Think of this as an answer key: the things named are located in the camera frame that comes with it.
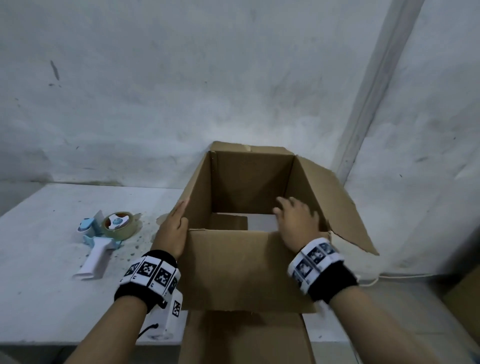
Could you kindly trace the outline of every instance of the left hand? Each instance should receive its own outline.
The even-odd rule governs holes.
[[[163,250],[172,254],[175,260],[180,258],[187,240],[188,219],[183,216],[187,205],[188,199],[177,202],[160,225],[150,250]]]

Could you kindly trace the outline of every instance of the white handle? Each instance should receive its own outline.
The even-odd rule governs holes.
[[[87,260],[85,261],[84,265],[80,268],[80,270],[73,275],[73,278],[76,279],[92,279],[95,277],[95,271],[102,258],[103,254],[107,250],[107,246],[109,244],[109,239],[107,241],[100,241],[98,242],[97,239],[95,241],[95,245],[93,246],[90,255],[88,256]]]

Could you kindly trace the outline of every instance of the open cardboard box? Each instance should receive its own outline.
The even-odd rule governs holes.
[[[229,344],[235,352],[240,350],[238,343],[244,343],[242,350],[252,351],[255,340],[268,342],[272,337],[267,333],[276,337],[279,327],[303,333],[300,337],[305,341],[299,314],[315,309],[287,276],[294,254],[278,232],[248,231],[246,217],[220,214],[271,214],[277,196],[295,197],[318,211],[320,231],[332,231],[378,254],[355,204],[333,172],[282,147],[214,142],[181,197],[190,198],[185,212],[190,229],[179,260],[179,290],[182,308],[200,311],[189,316],[184,345],[185,340],[189,347],[199,342],[217,345],[219,337],[225,340],[232,333],[227,327],[237,327],[233,330],[236,344]],[[245,313],[201,311],[247,311],[255,313],[255,319],[239,329],[239,318]],[[223,336],[213,335],[212,327]],[[182,363],[196,362],[182,352]]]

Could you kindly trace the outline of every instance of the right hand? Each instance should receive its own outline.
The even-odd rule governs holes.
[[[276,200],[282,205],[282,209],[274,207],[273,213],[278,231],[288,249],[296,254],[309,242],[321,237],[318,212],[314,211],[312,215],[306,204],[293,197],[288,200],[277,197]]]

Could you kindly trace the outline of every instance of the forearm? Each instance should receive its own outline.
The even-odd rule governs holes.
[[[359,287],[348,287],[330,301],[364,364],[438,364],[438,360]]]
[[[117,299],[77,346],[66,364],[127,363],[147,314],[140,299]]]

